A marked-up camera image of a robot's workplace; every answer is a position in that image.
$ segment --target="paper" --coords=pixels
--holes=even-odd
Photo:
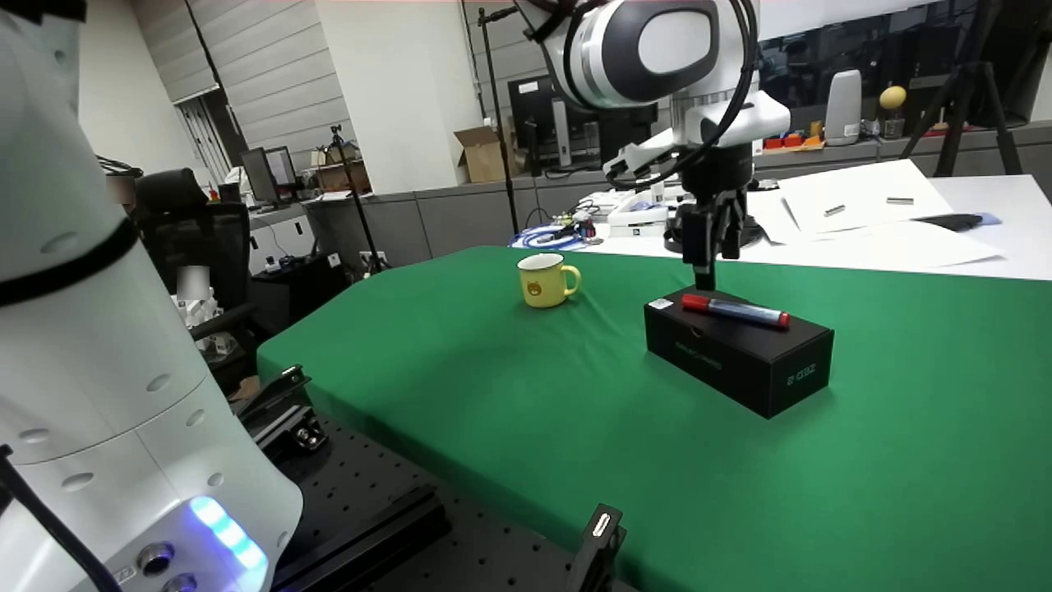
[[[748,193],[748,217],[776,246],[805,239],[779,191]]]
[[[880,160],[783,180],[783,205],[801,234],[949,213],[914,160]]]
[[[935,225],[880,225],[864,232],[826,234],[788,246],[752,246],[744,259],[847,268],[847,271],[948,271],[976,259],[999,259],[988,245],[949,234]]]

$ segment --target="pen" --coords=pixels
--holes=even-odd
[[[748,324],[748,326],[765,326],[765,328],[788,328],[788,312],[783,310],[762,310],[762,307],[748,307],[748,302],[725,302],[725,301],[711,301],[699,292],[688,292],[685,310],[690,312],[704,312],[704,315],[722,315],[722,318],[737,318],[737,324]]]
[[[788,213],[792,228],[800,228],[800,222],[796,222],[796,213],[792,213],[792,209],[788,209],[788,202],[783,202],[783,209],[787,209],[787,213]]]

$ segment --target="green table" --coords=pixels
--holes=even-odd
[[[567,256],[584,292],[520,307],[516,251],[382,272],[261,352],[455,486],[577,544],[626,511],[626,577],[678,592],[1052,586],[1052,282],[719,268],[833,326],[833,385],[762,422],[649,357],[673,259]]]

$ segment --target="blue light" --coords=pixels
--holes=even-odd
[[[247,538],[247,532],[244,532],[233,520],[227,520],[227,526],[224,526],[224,530],[213,530],[213,532],[216,532],[216,538],[221,538],[227,549],[233,549],[236,544]]]
[[[240,523],[209,496],[189,501],[195,515],[224,544],[244,568],[266,567],[264,549],[244,532]]]
[[[261,562],[266,562],[266,556],[264,556],[264,549],[253,544],[253,546],[247,546],[247,549],[236,554],[236,562],[240,562],[244,568],[256,568]]]
[[[203,526],[216,526],[227,515],[224,507],[209,496],[195,496],[189,511]]]

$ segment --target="office chair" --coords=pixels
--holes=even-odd
[[[233,336],[224,352],[203,352],[227,396],[256,372],[264,328],[249,307],[249,213],[244,205],[207,205],[189,168],[147,175],[136,183],[142,245],[167,292],[183,289],[188,268],[207,268],[224,315],[189,328],[195,339]]]

